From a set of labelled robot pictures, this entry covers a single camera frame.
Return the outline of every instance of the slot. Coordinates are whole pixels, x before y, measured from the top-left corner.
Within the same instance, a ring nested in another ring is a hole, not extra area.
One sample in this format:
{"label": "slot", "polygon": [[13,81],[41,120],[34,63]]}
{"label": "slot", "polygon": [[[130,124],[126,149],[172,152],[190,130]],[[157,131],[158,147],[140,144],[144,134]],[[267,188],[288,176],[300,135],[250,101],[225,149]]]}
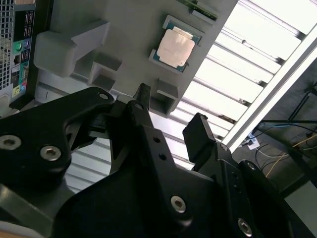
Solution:
{"label": "slot", "polygon": [[20,64],[21,63],[21,55],[15,56],[13,62],[14,62],[14,66]]}
{"label": "slot", "polygon": [[28,26],[28,32],[27,32],[27,37],[31,36],[31,26]]}
{"label": "slot", "polygon": [[24,58],[25,58],[25,52],[22,52],[22,54],[21,54],[21,61],[22,62],[24,61]]}
{"label": "slot", "polygon": [[29,60],[29,51],[26,51],[24,54],[24,60],[28,61]]}
{"label": "slot", "polygon": [[28,31],[28,27],[25,26],[25,27],[24,27],[24,35],[23,35],[24,37],[27,37],[27,31]]}
{"label": "slot", "polygon": [[25,14],[25,24],[28,24],[29,22],[29,14]]}
{"label": "slot", "polygon": [[29,13],[29,24],[32,24],[33,22],[33,13]]}

